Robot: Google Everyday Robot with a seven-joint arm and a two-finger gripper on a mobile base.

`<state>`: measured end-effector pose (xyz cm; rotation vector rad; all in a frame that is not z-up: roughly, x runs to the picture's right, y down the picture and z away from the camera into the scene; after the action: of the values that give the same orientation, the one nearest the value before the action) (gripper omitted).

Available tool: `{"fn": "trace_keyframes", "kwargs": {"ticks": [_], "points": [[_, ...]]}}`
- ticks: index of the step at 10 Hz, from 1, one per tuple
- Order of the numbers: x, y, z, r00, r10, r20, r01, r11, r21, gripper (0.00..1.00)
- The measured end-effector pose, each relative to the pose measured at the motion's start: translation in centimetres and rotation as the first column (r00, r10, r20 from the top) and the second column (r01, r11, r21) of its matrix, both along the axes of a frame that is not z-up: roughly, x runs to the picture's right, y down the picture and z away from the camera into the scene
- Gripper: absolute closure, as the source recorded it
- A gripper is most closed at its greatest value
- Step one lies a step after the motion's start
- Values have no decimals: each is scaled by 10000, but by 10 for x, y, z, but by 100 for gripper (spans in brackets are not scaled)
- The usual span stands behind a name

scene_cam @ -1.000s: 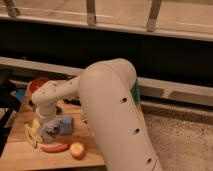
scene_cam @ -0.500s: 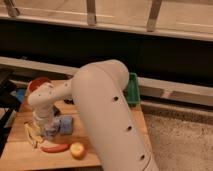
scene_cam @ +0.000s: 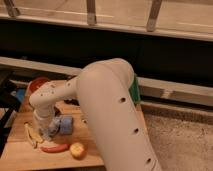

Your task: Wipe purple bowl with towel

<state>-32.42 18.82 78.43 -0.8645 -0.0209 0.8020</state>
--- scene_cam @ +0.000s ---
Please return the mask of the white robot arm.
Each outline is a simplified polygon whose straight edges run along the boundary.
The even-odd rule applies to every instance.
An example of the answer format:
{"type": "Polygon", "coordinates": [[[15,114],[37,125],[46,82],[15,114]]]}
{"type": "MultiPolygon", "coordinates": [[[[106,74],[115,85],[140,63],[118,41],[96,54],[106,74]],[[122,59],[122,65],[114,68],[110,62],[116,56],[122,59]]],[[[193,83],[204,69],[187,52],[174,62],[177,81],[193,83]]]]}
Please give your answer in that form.
{"type": "Polygon", "coordinates": [[[56,102],[78,99],[107,171],[163,171],[131,99],[134,70],[124,59],[91,63],[79,75],[30,97],[34,114],[54,114],[56,102]]]}

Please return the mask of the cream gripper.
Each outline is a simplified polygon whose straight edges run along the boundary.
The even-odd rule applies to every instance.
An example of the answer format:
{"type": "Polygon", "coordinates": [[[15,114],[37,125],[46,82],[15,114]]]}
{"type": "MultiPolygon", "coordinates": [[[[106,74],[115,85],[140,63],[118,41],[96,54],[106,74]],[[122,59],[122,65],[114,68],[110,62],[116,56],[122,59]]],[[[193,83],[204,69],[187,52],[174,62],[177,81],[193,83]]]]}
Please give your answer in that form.
{"type": "MultiPolygon", "coordinates": [[[[55,132],[55,123],[54,117],[52,115],[49,116],[40,116],[37,112],[33,113],[33,120],[34,120],[34,127],[36,131],[43,137],[43,138],[52,138],[55,132]]],[[[44,140],[40,147],[54,147],[57,143],[54,141],[47,141],[44,140]]]]}

